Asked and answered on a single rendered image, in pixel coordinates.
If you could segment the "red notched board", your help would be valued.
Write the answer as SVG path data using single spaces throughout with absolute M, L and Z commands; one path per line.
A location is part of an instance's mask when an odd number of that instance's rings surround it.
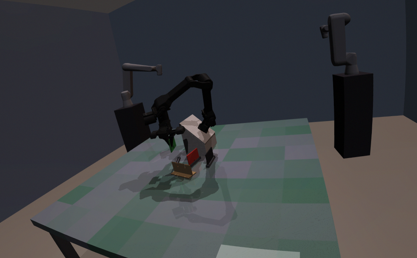
M 186 157 L 187 157 L 187 161 L 188 161 L 189 165 L 192 164 L 192 162 L 194 162 L 196 159 L 199 158 L 197 148 L 195 150 L 193 150 L 190 154 L 188 154 Z

